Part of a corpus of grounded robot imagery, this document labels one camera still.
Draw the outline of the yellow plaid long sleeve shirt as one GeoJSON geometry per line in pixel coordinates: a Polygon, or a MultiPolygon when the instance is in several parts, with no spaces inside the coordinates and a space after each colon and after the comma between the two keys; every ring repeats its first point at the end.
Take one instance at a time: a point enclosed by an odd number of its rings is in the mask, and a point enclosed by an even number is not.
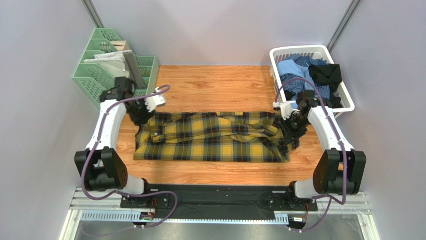
{"type": "Polygon", "coordinates": [[[272,112],[158,112],[135,136],[135,161],[287,163],[299,140],[285,142],[272,112]]]}

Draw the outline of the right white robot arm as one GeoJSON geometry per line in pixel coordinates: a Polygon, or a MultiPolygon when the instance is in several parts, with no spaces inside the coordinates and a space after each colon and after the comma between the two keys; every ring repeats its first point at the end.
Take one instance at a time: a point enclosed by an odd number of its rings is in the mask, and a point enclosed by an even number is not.
{"type": "Polygon", "coordinates": [[[281,113],[284,143],[294,144],[313,126],[323,154],[312,178],[294,181],[291,187],[299,199],[319,199],[321,196],[357,195],[361,188],[367,157],[345,138],[335,118],[331,103],[315,96],[314,91],[302,91],[296,100],[297,109],[289,102],[275,102],[281,113]]]}

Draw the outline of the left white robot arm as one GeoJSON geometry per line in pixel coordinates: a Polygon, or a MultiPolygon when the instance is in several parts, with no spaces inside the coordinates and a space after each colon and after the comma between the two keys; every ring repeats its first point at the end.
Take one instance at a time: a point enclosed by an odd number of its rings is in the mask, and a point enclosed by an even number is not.
{"type": "Polygon", "coordinates": [[[165,102],[163,93],[170,86],[135,97],[134,85],[129,78],[117,77],[114,87],[101,93],[100,114],[93,136],[86,149],[74,156],[82,191],[91,200],[104,200],[113,194],[132,198],[153,194],[146,179],[129,174],[116,148],[125,115],[129,114],[137,125],[146,123],[155,115],[155,109],[165,102]]]}

